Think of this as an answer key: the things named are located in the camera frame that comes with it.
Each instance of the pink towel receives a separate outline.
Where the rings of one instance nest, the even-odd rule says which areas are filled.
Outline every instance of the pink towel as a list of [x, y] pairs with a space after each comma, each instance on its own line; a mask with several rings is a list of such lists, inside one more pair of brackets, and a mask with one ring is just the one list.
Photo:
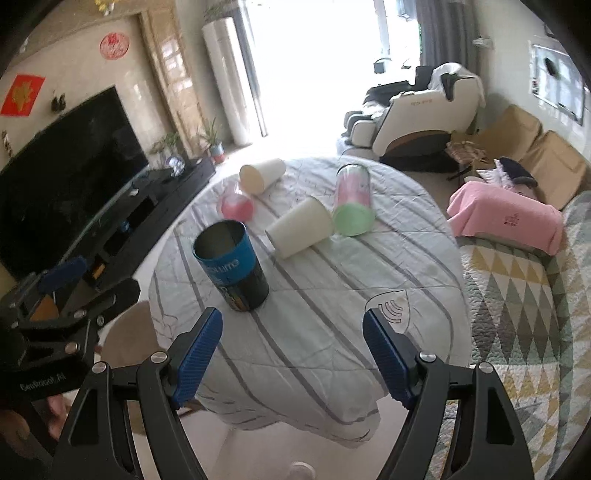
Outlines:
[[556, 255], [560, 246], [563, 224], [558, 210], [494, 185], [469, 181], [452, 195], [447, 213], [455, 236], [488, 233], [548, 255]]

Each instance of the screw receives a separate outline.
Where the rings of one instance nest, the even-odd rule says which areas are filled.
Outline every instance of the screw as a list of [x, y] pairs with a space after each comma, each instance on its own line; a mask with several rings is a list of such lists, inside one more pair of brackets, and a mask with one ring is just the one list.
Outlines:
[[152, 353], [152, 356], [150, 357], [150, 360], [152, 360], [152, 363], [161, 364], [167, 358], [168, 358], [168, 355], [166, 355], [166, 353], [164, 353], [164, 352], [156, 352], [156, 353]]
[[428, 364], [432, 364], [437, 359], [437, 355], [434, 353], [421, 352], [418, 355], [423, 362], [427, 362]]
[[105, 370], [107, 370], [107, 364], [104, 362], [97, 362], [92, 366], [92, 372], [94, 374], [101, 374]]
[[480, 365], [478, 365], [478, 368], [480, 368], [480, 370], [486, 374], [491, 374], [495, 371], [495, 367], [493, 367], [489, 362], [482, 362]]
[[79, 348], [80, 346], [76, 342], [70, 342], [66, 345], [64, 351], [66, 352], [66, 355], [74, 355]]

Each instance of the white massage chair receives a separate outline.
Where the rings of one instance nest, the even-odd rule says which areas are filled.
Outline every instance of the white massage chair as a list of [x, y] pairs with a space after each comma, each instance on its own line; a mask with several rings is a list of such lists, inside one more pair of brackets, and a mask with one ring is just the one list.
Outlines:
[[480, 78], [461, 65], [418, 67], [415, 85], [374, 87], [362, 110], [345, 115], [347, 131], [337, 141], [338, 154], [398, 168], [399, 157], [408, 160], [443, 151], [450, 133], [466, 132], [483, 103]]

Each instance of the person's foot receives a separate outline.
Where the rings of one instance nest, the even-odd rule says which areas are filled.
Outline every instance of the person's foot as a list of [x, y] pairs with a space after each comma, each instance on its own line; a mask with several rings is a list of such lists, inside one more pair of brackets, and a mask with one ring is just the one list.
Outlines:
[[285, 480], [316, 480], [316, 470], [304, 462], [293, 462]]

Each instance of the table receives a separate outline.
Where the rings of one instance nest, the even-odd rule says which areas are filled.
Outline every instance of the table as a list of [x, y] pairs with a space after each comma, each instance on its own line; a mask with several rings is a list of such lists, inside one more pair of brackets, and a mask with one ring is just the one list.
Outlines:
[[[372, 175], [372, 232], [340, 235], [279, 260], [265, 228], [308, 195], [332, 209], [338, 168], [352, 161]], [[203, 192], [168, 238], [150, 285], [163, 348], [189, 331], [207, 306], [223, 314], [223, 336], [196, 398], [232, 426], [278, 421], [347, 447], [367, 442], [387, 392], [362, 334], [379, 307], [421, 349], [467, 365], [470, 326], [456, 241], [432, 198], [391, 167], [358, 158], [287, 162], [285, 176], [255, 201], [247, 228], [271, 292], [254, 312], [234, 312], [191, 253], [195, 237], [220, 219], [229, 177]]]

